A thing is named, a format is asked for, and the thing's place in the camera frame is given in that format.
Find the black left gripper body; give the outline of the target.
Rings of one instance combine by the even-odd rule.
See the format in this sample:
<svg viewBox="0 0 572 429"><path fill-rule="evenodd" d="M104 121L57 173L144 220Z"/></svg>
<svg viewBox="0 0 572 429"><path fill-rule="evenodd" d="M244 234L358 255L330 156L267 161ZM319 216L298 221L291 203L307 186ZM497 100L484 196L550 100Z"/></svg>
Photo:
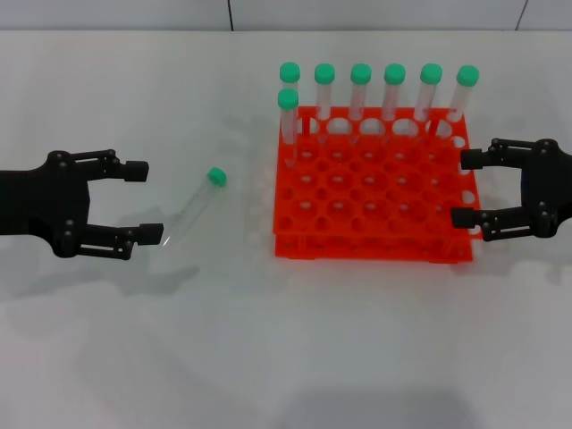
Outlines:
<svg viewBox="0 0 572 429"><path fill-rule="evenodd" d="M87 226L88 153L53 151L38 168L0 170L0 236L29 235L46 241L61 258L79 254Z"/></svg>

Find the orange test tube rack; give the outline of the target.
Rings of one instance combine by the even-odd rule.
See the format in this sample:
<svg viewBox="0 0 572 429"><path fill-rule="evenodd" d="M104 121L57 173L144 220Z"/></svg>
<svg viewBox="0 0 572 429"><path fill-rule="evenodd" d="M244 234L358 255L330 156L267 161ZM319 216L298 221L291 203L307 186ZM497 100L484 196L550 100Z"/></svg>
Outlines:
<svg viewBox="0 0 572 429"><path fill-rule="evenodd" d="M473 258L476 229L456 229L455 207L478 208L475 176L460 167L464 121L435 108L425 122L401 107L386 122L336 106L326 121L298 110L294 144L280 143L274 253L290 259L373 259L456 264Z"/></svg>

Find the clear test tube green cap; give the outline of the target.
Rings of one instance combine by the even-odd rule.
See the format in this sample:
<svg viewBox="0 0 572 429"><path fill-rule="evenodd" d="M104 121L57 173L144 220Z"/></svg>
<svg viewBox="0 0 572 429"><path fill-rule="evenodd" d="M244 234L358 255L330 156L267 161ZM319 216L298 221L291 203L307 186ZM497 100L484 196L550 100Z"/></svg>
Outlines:
<svg viewBox="0 0 572 429"><path fill-rule="evenodd" d="M283 88L299 89L300 68L297 63L286 62L280 66L279 78Z"/></svg>
<svg viewBox="0 0 572 429"><path fill-rule="evenodd" d="M353 121L353 138L357 139L361 121L364 118L366 107L367 85L372 79L372 69L366 63L356 63L350 73L352 82L351 97L349 103L349 119Z"/></svg>
<svg viewBox="0 0 572 429"><path fill-rule="evenodd" d="M406 69L400 63L391 63L385 68L382 118L385 122L395 124L400 88L406 77Z"/></svg>
<svg viewBox="0 0 572 429"><path fill-rule="evenodd" d="M284 163L292 169L297 158L299 94L294 88L283 88L278 93L280 133L284 145Z"/></svg>
<svg viewBox="0 0 572 429"><path fill-rule="evenodd" d="M316 119L318 120L318 138L325 141L326 123L332 110L332 84L335 80L335 68L330 63L319 63L315 68Z"/></svg>
<svg viewBox="0 0 572 429"><path fill-rule="evenodd" d="M179 212L165 228L163 248L174 246L190 230L203 214L211 200L227 183L227 174L218 167L212 167L201 184L191 193Z"/></svg>
<svg viewBox="0 0 572 429"><path fill-rule="evenodd" d="M427 63L420 72L420 87L416 100L414 119L429 124L428 135L435 137L439 127L439 116L433 106L438 87L442 80L442 67L437 63Z"/></svg>
<svg viewBox="0 0 572 429"><path fill-rule="evenodd" d="M450 101L446 120L449 123L457 123L462 118L467 109L473 88L480 78L480 72L472 64L462 65L458 69L456 76L456 87Z"/></svg>

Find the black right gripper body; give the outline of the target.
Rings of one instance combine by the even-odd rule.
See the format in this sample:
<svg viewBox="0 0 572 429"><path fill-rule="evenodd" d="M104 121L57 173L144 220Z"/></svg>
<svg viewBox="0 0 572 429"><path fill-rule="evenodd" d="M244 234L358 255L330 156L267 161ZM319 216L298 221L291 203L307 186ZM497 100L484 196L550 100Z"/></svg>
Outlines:
<svg viewBox="0 0 572 429"><path fill-rule="evenodd" d="M521 202L535 237L551 238L562 223L572 220L572 155L556 140L533 144L522 168Z"/></svg>

